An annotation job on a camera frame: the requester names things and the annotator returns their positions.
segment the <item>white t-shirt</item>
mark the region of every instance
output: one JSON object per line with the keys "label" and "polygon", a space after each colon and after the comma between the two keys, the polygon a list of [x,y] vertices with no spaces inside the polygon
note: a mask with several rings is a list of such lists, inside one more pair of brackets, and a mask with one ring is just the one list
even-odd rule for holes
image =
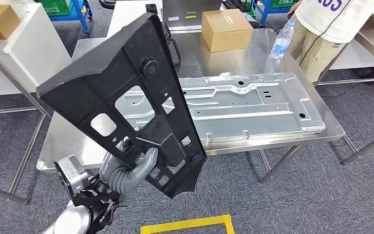
{"label": "white t-shirt", "polygon": [[338,16],[321,37],[334,43],[348,43],[373,11],[374,0],[303,0],[295,14],[306,29],[318,36]]}

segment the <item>plastic water bottle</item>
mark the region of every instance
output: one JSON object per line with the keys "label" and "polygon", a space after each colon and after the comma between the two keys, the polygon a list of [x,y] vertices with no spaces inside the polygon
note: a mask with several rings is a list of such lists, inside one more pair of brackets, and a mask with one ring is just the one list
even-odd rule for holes
{"label": "plastic water bottle", "polygon": [[286,53],[287,47],[289,47],[290,41],[293,37],[293,25],[295,25],[295,21],[290,19],[282,28],[276,37],[276,41],[273,45],[272,51],[270,52],[270,56],[274,57],[275,59],[280,59],[284,56],[284,53]]}

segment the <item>person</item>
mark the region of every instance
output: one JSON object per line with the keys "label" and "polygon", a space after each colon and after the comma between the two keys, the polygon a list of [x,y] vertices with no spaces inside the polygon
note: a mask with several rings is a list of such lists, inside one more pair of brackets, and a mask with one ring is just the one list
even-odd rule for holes
{"label": "person", "polygon": [[300,0],[287,13],[295,21],[288,52],[310,82],[345,44],[349,43],[374,11],[374,0]]}

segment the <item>cable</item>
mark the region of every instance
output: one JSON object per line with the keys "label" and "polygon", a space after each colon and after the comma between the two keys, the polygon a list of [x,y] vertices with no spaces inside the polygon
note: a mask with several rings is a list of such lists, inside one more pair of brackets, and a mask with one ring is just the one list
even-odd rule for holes
{"label": "cable", "polygon": [[340,14],[342,14],[343,10],[345,10],[345,8],[348,6],[348,4],[351,2],[351,0],[348,0],[348,2],[346,3],[346,5],[342,8],[342,10],[339,12],[339,14],[332,20],[332,22],[330,22],[329,26],[325,29],[325,31],[320,34],[317,38],[315,38],[315,40],[313,41],[313,43],[310,45],[309,49],[307,49],[306,53],[304,54],[303,58],[301,59],[300,63],[299,63],[299,66],[302,64],[304,58],[306,57],[307,53],[309,52],[309,50],[312,48],[312,46],[315,44],[316,40],[318,38],[320,38],[321,36],[323,36],[323,34],[325,34],[328,29],[330,28],[330,26],[332,26],[332,23],[335,22],[335,20],[340,16]]}
{"label": "cable", "polygon": [[340,94],[340,95],[336,95],[336,96],[320,96],[320,97],[322,97],[322,98],[324,98],[324,97],[325,97],[325,98],[336,98],[336,97],[340,97],[340,96],[344,95],[345,93],[351,91],[352,89],[356,88],[356,87],[357,87],[358,85],[360,85],[360,84],[361,84],[361,83],[359,83],[359,84],[357,84],[357,85],[354,85],[352,88],[346,90],[345,92],[343,92],[343,93]]}

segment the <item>blue cart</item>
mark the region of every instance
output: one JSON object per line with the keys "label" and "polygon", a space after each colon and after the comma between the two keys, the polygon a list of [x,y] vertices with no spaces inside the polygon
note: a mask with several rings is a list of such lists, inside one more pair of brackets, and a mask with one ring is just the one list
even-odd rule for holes
{"label": "blue cart", "polygon": [[[261,2],[263,4],[263,10],[260,8],[260,6],[257,5],[257,2]],[[275,14],[275,13],[287,13],[290,10],[291,6],[285,6],[285,7],[270,7],[272,4],[272,0],[256,0],[253,2],[254,9],[257,9],[260,14],[262,15],[262,18],[260,19],[259,27],[264,28],[264,22],[266,21],[268,14]]]}
{"label": "blue cart", "polygon": [[88,16],[88,20],[91,22],[93,21],[93,13],[91,12],[90,5],[88,4],[88,0],[71,0],[73,3],[71,13],[69,15],[64,16],[49,16],[51,21],[70,21],[70,20],[79,20],[82,25],[82,29],[85,35],[90,34],[90,29],[85,21],[86,17]]}

